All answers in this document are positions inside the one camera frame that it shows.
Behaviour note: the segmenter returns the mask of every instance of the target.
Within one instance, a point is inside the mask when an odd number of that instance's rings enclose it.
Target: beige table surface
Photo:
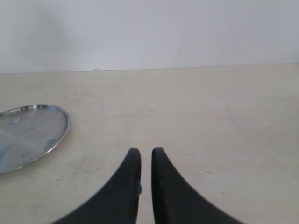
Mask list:
[[[0,223],[43,224],[92,196],[127,150],[142,153],[137,223],[152,224],[150,156],[249,224],[299,223],[299,65],[0,75],[0,110],[53,104],[65,140],[0,175]]]

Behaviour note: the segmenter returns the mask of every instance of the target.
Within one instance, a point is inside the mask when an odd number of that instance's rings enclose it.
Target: silver tray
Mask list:
[[[0,174],[52,151],[70,124],[69,114],[54,105],[28,105],[0,113]]]

